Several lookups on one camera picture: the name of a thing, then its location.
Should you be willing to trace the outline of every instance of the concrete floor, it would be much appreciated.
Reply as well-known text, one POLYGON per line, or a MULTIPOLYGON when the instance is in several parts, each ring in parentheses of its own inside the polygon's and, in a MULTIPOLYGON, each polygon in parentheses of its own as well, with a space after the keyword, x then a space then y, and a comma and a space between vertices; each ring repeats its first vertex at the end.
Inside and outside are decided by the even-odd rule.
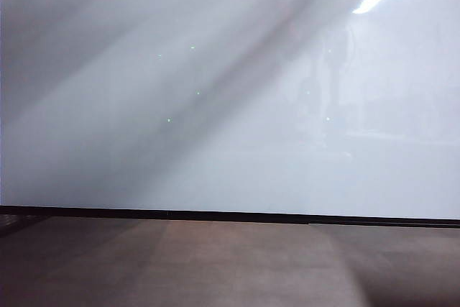
POLYGON ((0 306, 460 306, 460 229, 54 217, 0 239, 0 306))

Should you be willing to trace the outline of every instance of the floor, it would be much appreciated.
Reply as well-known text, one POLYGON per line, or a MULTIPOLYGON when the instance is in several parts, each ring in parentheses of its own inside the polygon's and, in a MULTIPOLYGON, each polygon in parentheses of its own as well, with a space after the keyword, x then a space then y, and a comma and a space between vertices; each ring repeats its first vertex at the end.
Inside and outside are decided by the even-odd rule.
POLYGON ((0 238, 0 306, 460 306, 460 229, 53 217, 0 238))

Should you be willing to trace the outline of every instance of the glossy white surface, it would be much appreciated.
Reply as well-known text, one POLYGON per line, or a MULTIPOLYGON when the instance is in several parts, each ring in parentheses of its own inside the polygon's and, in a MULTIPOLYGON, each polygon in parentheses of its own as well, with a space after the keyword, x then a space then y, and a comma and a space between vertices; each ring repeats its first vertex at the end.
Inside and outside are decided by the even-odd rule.
POLYGON ((459 0, 363 1, 2 0, 1 203, 460 219, 459 0))

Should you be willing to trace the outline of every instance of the black baseboard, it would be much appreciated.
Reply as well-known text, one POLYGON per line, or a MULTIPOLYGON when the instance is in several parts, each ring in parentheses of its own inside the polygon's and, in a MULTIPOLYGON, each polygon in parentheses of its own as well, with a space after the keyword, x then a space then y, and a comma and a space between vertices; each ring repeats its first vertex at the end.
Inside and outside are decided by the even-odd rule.
POLYGON ((220 211, 166 211, 131 209, 85 209, 36 206, 0 206, 0 214, 35 216, 105 217, 115 219, 169 219, 232 221, 280 224, 355 224, 362 226, 421 226, 460 228, 460 219, 404 219, 387 217, 262 214, 220 211))

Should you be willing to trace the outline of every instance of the gray floor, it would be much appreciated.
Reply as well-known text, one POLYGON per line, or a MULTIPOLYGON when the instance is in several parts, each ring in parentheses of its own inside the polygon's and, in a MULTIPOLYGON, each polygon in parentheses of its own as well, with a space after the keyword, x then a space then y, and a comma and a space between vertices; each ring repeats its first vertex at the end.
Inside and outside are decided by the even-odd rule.
POLYGON ((0 239, 0 306, 460 306, 460 229, 52 218, 0 239))

